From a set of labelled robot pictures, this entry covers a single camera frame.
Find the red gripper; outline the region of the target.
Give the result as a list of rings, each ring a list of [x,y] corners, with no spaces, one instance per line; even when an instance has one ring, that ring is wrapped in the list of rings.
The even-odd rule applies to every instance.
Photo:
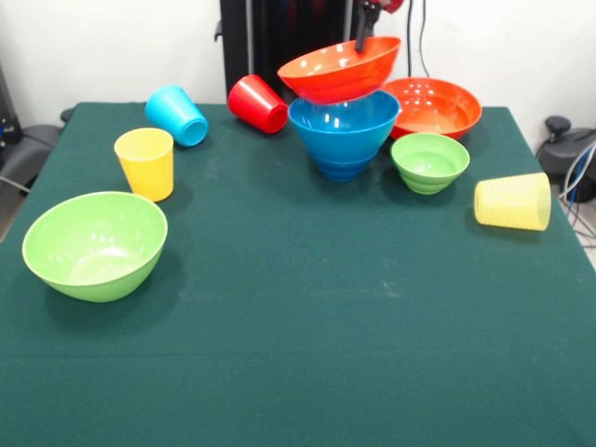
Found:
[[[370,0],[370,3],[377,5],[389,14],[393,14],[401,8],[403,0]],[[356,51],[365,50],[367,39],[373,34],[374,23],[375,9],[361,8],[359,10]]]

